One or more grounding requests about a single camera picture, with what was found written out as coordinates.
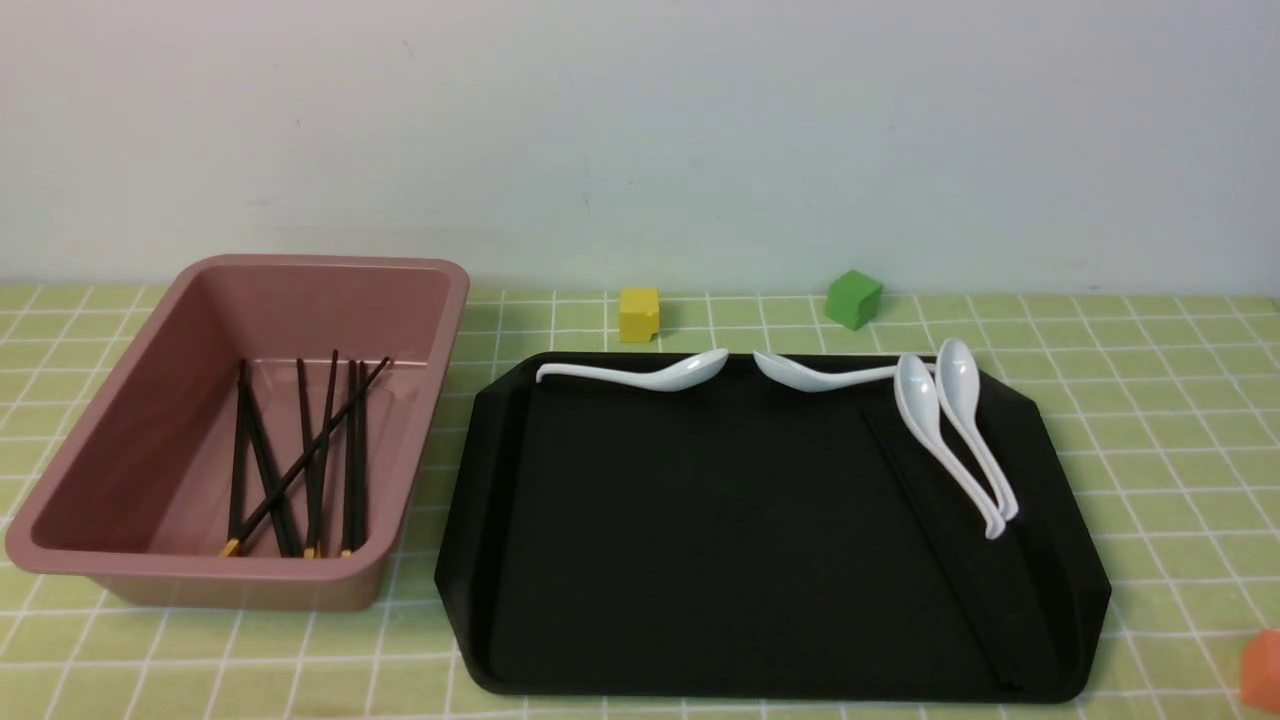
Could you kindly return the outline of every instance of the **serving tray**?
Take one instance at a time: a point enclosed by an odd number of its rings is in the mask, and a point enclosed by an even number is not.
[[[534,382],[544,363],[680,357],[547,352],[476,396],[435,578],[480,685],[1038,703],[1082,691],[1111,587],[1034,402],[982,377],[978,424],[1021,503],[987,541],[890,380],[809,395],[733,355],[677,393]]]

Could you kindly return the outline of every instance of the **orange block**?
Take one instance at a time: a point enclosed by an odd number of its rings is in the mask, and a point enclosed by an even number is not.
[[[1280,715],[1280,632],[1262,630],[1240,659],[1240,702]]]

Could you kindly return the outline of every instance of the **black chopstick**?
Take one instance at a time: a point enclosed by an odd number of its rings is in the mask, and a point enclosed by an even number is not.
[[[381,374],[383,368],[389,365],[390,361],[392,361],[390,357],[383,357],[381,363],[379,363],[378,366],[374,368],[371,373],[369,373],[369,379],[361,384],[360,391],[356,393],[356,397],[364,395],[369,389],[369,387],[374,384],[374,380],[376,380],[378,375]],[[320,434],[315,437],[310,443],[307,443],[307,447],[302,451],[302,455],[300,455],[298,459],[293,461],[293,465],[291,465],[289,469],[284,473],[284,475],[280,477],[280,483],[275,486],[275,489],[268,493],[268,496],[262,498],[262,502],[260,502],[257,507],[255,507],[253,511],[250,512],[248,518],[243,523],[241,523],[239,533],[237,533],[233,539],[227,541],[227,544],[223,547],[221,552],[219,552],[220,557],[229,557],[232,555],[239,553],[241,548],[244,547],[244,542],[248,539],[250,536],[253,534],[253,530],[256,530],[257,525],[262,521],[262,518],[266,518],[268,512],[271,511],[271,507],[276,502],[279,502],[282,497],[284,497],[284,495],[289,491],[289,486],[302,473],[302,468],[305,468],[306,464],[311,460],[311,456],[320,450],[320,446],[324,443],[324,438],[328,437],[328,434],[332,433],[333,429],[337,428],[339,423],[342,423],[342,419],[346,418],[347,414],[351,413],[353,407],[355,402],[348,400],[342,407],[338,409],[337,413],[333,414],[332,418],[329,418],[328,421],[325,421],[324,427],[320,428]]]
[[[239,532],[244,516],[244,389],[248,361],[241,359],[239,380],[236,383],[236,439],[232,441],[232,496],[227,511],[227,539]]]
[[[262,410],[253,396],[253,386],[248,380],[241,384],[244,393],[244,419],[248,424],[248,434],[253,446],[253,455],[257,459],[257,474],[262,480],[262,495],[270,497],[280,486],[280,471],[275,464],[275,454],[271,452],[270,442],[266,438],[266,428],[262,425]],[[280,557],[301,557],[302,541],[298,539],[298,528],[293,524],[293,512],[287,503],[271,507],[271,527],[275,529],[275,542],[280,547]]]
[[[356,468],[356,445],[360,442],[360,407],[364,405],[356,395],[356,361],[347,361],[347,398],[355,402],[351,419],[347,420],[346,445],[346,480],[342,486],[342,556],[346,557],[356,550],[356,486],[360,480],[360,469]]]
[[[321,423],[329,421],[329,415],[333,414],[333,388],[334,383],[338,380],[338,351],[333,351],[333,356],[329,359],[329,387],[325,389],[324,395],[324,420]],[[302,439],[302,445],[307,443],[310,439],[311,430],[305,429],[307,433]],[[303,557],[321,557],[320,550],[320,529],[324,523],[324,480],[325,474],[329,471],[329,434],[321,436],[321,448],[315,457],[315,461],[308,465],[315,473],[315,479],[307,478],[308,483],[315,483],[312,486],[307,484],[307,547],[302,551]]]
[[[307,397],[307,364],[302,361],[301,357],[294,360],[294,368],[298,372],[298,424],[302,428],[302,445],[306,446],[307,441],[311,439],[311,398]],[[320,496],[316,495],[316,464],[319,459],[312,457],[307,466],[302,470],[302,482],[307,492],[307,537],[311,537],[311,519],[315,515],[312,507],[319,502]],[[314,557],[315,548],[311,543],[306,543],[302,547],[303,557]]]
[[[361,384],[369,379],[369,365],[360,361]],[[360,550],[369,539],[369,393],[360,398],[360,409],[356,411],[356,496],[352,520],[356,532],[351,539],[351,550]]]

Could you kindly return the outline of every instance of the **green cube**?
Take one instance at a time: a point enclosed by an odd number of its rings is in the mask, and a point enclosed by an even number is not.
[[[858,270],[836,278],[827,290],[827,306],[823,314],[851,331],[865,325],[879,310],[879,296],[884,290],[879,282]]]

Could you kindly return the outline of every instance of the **white spoon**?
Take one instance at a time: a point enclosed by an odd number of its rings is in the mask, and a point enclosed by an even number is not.
[[[609,370],[590,365],[548,363],[538,368],[536,382],[543,382],[543,378],[547,375],[572,375],[575,378],[589,378],[655,392],[678,392],[714,378],[716,373],[719,373],[721,368],[724,366],[726,360],[728,360],[728,350],[712,350],[691,355],[653,373],[628,373],[626,370]]]
[[[756,351],[751,355],[755,357],[755,366],[771,380],[799,389],[800,392],[827,392],[828,389],[840,389],[873,380],[887,380],[897,373],[897,368],[893,365],[850,373],[819,373],[790,357],[783,357],[773,352]]]
[[[893,397],[897,400],[897,411],[901,413],[906,429],[911,430],[915,439],[937,457],[947,473],[951,473],[982,514],[982,519],[987,523],[987,539],[998,538],[1005,532],[1005,519],[1000,516],[996,503],[987,497],[978,480],[969,474],[942,439],[938,391],[933,387],[929,370],[915,355],[908,354],[899,359],[897,373],[893,375]]]
[[[938,351],[938,404],[987,475],[987,482],[991,483],[991,489],[996,493],[1000,516],[1005,520],[1012,520],[1018,515],[1018,498],[1014,497],[1014,488],[1009,487],[1009,478],[1005,477],[1000,462],[996,462],[996,456],[991,454],[987,442],[978,433],[980,382],[978,361],[974,360],[969,346],[957,337],[943,342],[942,350]]]

